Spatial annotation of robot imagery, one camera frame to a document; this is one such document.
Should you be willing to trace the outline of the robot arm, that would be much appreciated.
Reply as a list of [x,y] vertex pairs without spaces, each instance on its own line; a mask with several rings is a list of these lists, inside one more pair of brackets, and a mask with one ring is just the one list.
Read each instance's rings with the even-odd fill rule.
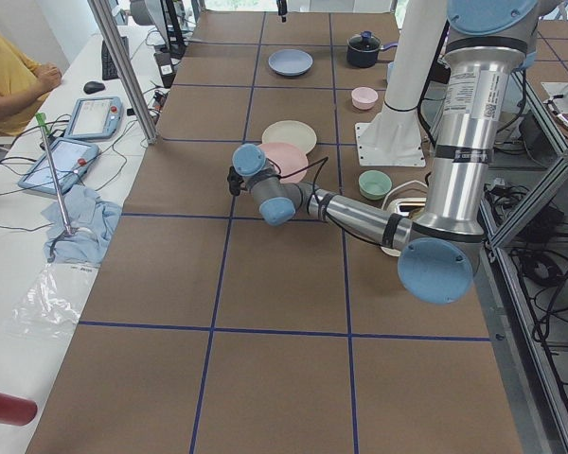
[[229,189],[247,190],[277,226],[298,211],[400,253],[399,279],[419,299],[461,298],[476,272],[483,230],[477,211],[511,73],[535,51],[539,19],[552,1],[412,1],[408,4],[382,110],[357,136],[378,166],[410,165],[420,155],[417,116],[432,63],[451,74],[433,148],[423,212],[406,218],[317,187],[287,183],[256,145],[233,155]]

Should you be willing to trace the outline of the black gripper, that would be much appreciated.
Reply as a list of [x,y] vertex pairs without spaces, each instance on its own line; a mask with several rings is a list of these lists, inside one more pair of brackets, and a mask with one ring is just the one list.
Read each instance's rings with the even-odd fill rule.
[[233,166],[229,167],[227,183],[229,193],[232,196],[239,196],[244,190],[244,180]]

